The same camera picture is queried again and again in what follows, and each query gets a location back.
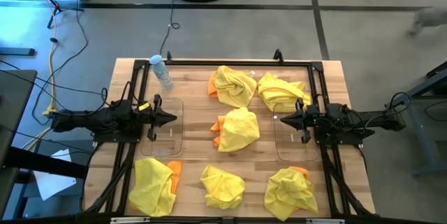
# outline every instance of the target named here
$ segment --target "wooden tabletop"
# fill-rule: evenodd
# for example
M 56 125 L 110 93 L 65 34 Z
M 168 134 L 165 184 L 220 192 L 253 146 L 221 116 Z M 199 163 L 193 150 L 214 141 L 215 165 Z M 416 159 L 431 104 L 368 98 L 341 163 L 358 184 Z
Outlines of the wooden tabletop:
M 121 96 L 124 85 L 131 79 L 134 61 L 135 59 L 117 59 L 110 83 L 109 101 L 117 100 Z M 330 102 L 350 106 L 341 62 L 323 61 L 323 66 Z M 310 92 L 306 68 L 281 66 L 231 68 L 247 73 L 253 71 L 253 78 L 256 81 L 267 72 L 288 82 L 303 81 L 306 82 L 306 89 Z M 160 94 L 163 99 L 162 108 L 182 117 L 170 125 L 163 126 L 157 133 L 157 141 L 154 143 L 146 138 L 147 132 L 144 131 L 142 141 L 135 151 L 135 160 L 155 155 L 163 163 L 169 163 L 171 160 L 184 161 L 182 178 L 177 187 L 177 200 L 171 216 L 273 217 L 264 208 L 268 178 L 278 170 L 294 165 L 309 170 L 319 213 L 299 210 L 291 217 L 329 217 L 323 165 L 317 146 L 314 141 L 306 145 L 301 144 L 300 133 L 283 125 L 279 121 L 282 114 L 269 111 L 257 91 L 248 108 L 257 116 L 261 137 L 248 147 L 232 153 L 219 153 L 213 147 L 212 140 L 217 135 L 210 132 L 211 126 L 217 121 L 217 116 L 225 115 L 232 110 L 231 106 L 224 105 L 217 98 L 210 98 L 207 95 L 207 82 L 216 69 L 217 66 L 169 66 L 170 76 L 174 82 L 174 89 L 171 91 L 163 91 L 153 72 L 149 72 L 145 99 L 152 101 L 154 94 Z M 319 84 L 318 76 L 315 75 L 315 78 Z M 354 147 L 342 145 L 339 148 L 346 183 L 365 208 L 374 212 L 362 156 Z M 106 143 L 92 158 L 85 184 L 85 208 L 91 206 L 109 182 L 116 149 L 116 143 Z M 236 174 L 245 181 L 246 189 L 239 207 L 221 210 L 206 206 L 204 199 L 206 191 L 200 182 L 200 175 L 207 164 Z M 134 181 L 132 171 L 129 190 L 133 188 Z M 334 186 L 334 190 L 337 206 L 341 209 L 338 186 Z M 117 187 L 117 192 L 120 191 L 121 182 Z M 120 193 L 115 194 L 114 209 L 118 205 L 119 196 Z M 130 207 L 128 203 L 126 215 L 144 214 Z

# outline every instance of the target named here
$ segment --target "white paper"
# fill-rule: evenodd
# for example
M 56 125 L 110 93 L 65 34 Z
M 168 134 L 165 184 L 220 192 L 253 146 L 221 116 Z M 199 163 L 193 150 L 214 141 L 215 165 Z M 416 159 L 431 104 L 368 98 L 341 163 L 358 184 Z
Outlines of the white paper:
M 57 156 L 54 158 L 71 162 L 71 157 L 69 153 L 70 151 L 68 149 L 65 149 L 56 152 L 52 156 Z M 47 172 L 33 171 L 33 173 L 36 178 L 37 187 L 39 188 L 39 192 L 41 193 L 42 200 L 46 200 L 49 197 L 55 195 L 56 193 L 62 191 L 63 189 L 76 184 L 76 179 L 72 177 L 49 174 Z

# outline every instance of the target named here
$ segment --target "plastic bottle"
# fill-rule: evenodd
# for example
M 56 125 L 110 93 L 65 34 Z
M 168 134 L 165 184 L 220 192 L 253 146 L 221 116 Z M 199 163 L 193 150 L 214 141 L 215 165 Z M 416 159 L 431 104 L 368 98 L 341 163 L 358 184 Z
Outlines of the plastic bottle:
M 169 76 L 168 68 L 165 63 L 161 60 L 161 55 L 154 55 L 151 57 L 149 62 L 152 65 L 152 70 L 155 76 L 159 79 L 161 87 L 165 90 L 170 90 L 173 88 L 174 84 Z

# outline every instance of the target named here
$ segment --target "yellow microfiber towel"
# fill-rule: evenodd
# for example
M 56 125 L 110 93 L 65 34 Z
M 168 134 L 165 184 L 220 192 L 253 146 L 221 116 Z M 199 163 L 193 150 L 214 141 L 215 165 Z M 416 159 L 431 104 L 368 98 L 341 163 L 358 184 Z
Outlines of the yellow microfiber towel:
M 259 138 L 256 115 L 246 107 L 233 109 L 226 116 L 218 116 L 217 123 L 210 130 L 220 132 L 213 143 L 221 152 L 237 151 Z
M 245 183 L 239 176 L 207 165 L 200 180 L 207 190 L 205 195 L 207 206 L 234 209 L 241 203 Z
M 264 206 L 279 220 L 285 221 L 295 210 L 318 213 L 309 173 L 300 167 L 281 169 L 268 179 Z
M 289 83 L 266 73 L 258 85 L 259 96 L 272 112 L 296 111 L 295 103 L 298 98 L 302 98 L 305 105 L 312 103 L 310 94 L 304 92 L 304 82 Z
M 131 206 L 152 217 L 170 214 L 181 172 L 182 163 L 179 161 L 166 166 L 155 158 L 137 160 L 135 187 L 129 194 Z
M 208 82 L 208 95 L 217 96 L 221 103 L 246 107 L 256 90 L 256 81 L 242 71 L 220 66 Z

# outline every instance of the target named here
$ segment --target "gray floor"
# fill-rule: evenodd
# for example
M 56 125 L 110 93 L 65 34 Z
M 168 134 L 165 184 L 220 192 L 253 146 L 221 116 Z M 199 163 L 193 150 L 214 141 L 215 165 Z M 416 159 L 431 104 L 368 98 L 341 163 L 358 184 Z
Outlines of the gray floor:
M 446 0 L 318 0 L 324 6 L 431 6 Z M 91 3 L 170 3 L 170 0 L 91 0 Z M 311 0 L 221 0 L 219 4 L 311 5 Z M 57 84 L 100 91 L 108 87 L 117 57 L 150 57 L 158 53 L 169 23 L 167 9 L 86 9 L 80 13 L 89 45 L 57 75 Z M 34 57 L 0 57 L 20 68 L 49 75 L 47 55 L 52 31 L 45 28 L 47 8 L 0 8 L 0 44 L 34 47 Z M 420 37 L 404 36 L 411 12 L 322 11 L 325 41 L 332 60 L 341 60 L 353 108 L 380 110 L 397 91 L 406 91 L 424 74 L 444 62 L 447 27 L 425 30 Z M 73 11 L 58 15 L 59 47 L 54 66 L 77 52 L 83 44 Z M 174 57 L 269 59 L 280 48 L 287 59 L 321 59 L 312 10 L 175 10 L 165 50 Z M 34 89 L 33 102 L 38 93 Z M 88 94 L 57 90 L 57 98 L 72 110 L 95 108 L 100 100 Z M 49 99 L 41 98 L 38 112 Z M 19 130 L 30 135 L 45 127 L 31 117 L 28 104 Z M 54 139 L 86 139 L 86 131 L 51 134 Z M 27 138 L 17 136 L 20 146 Z M 369 182 L 378 214 L 392 218 L 447 220 L 447 176 L 413 178 L 413 168 L 423 164 L 411 128 L 392 133 L 378 130 L 365 141 Z

